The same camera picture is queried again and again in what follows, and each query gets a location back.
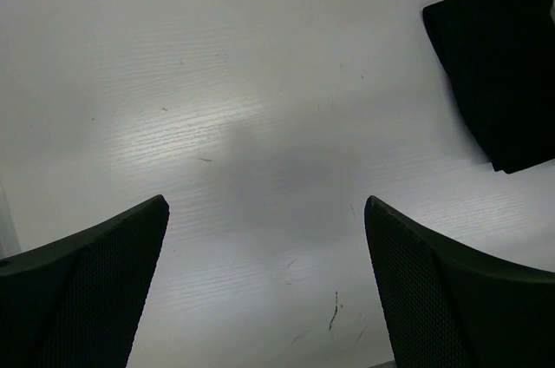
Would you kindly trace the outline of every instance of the black cloth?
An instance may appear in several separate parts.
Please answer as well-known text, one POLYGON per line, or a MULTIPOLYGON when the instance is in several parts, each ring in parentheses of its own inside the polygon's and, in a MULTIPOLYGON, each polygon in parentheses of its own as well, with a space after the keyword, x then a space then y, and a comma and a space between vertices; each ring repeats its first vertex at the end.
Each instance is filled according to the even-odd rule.
POLYGON ((495 170, 555 158, 553 0, 445 0, 422 12, 463 121, 495 170))

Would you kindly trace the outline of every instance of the white surface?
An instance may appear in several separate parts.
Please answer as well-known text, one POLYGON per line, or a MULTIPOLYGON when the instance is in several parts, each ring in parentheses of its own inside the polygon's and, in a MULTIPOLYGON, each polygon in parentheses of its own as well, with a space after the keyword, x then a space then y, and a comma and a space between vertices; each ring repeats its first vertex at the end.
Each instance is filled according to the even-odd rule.
POLYGON ((0 180, 23 249, 166 196, 133 368, 390 360, 370 194, 555 270, 555 170, 477 155, 422 27, 436 1, 0 0, 0 180))

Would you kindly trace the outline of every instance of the black fabric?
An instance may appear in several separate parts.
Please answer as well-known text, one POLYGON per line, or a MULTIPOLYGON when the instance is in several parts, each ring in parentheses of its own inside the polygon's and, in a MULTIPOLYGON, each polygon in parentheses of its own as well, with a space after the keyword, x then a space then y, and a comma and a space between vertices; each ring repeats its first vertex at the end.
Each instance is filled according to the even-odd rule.
POLYGON ((375 197, 365 224, 399 368, 555 366, 555 273, 476 251, 375 197))
POLYGON ((555 158, 553 0, 445 0, 422 12, 462 119, 496 170, 555 158))
POLYGON ((0 366, 123 368, 169 216, 161 196, 0 261, 0 366))

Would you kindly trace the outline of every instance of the tabletop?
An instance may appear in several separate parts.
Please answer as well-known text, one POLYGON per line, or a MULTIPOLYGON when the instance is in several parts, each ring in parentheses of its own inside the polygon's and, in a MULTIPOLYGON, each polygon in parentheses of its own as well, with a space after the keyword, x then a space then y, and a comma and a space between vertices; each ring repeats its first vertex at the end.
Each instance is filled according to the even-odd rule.
POLYGON ((371 194, 555 270, 552 164, 495 173, 475 147, 421 22, 438 1, 0 0, 21 248, 165 195, 131 368, 391 360, 371 194))

